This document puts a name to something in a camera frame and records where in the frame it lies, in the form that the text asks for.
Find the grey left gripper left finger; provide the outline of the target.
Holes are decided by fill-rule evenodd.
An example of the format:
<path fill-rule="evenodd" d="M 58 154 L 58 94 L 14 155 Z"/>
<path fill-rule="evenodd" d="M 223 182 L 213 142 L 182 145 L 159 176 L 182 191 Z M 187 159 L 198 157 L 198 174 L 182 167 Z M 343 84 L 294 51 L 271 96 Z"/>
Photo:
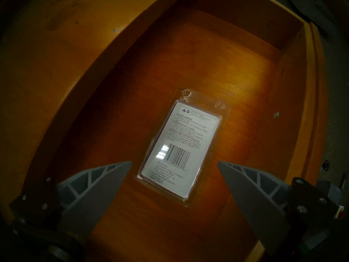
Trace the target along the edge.
<path fill-rule="evenodd" d="M 113 201 L 131 161 L 83 170 L 57 184 L 46 177 L 26 188 L 9 208 L 28 225 L 88 238 Z"/>

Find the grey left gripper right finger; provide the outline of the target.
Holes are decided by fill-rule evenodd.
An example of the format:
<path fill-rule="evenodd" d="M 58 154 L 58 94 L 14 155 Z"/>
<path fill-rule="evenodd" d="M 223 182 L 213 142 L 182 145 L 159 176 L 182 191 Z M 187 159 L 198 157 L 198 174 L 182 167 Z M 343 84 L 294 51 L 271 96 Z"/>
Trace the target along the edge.
<path fill-rule="evenodd" d="M 301 177 L 290 184 L 226 161 L 217 167 L 235 203 L 271 258 L 304 258 L 328 239 L 338 205 Z"/>

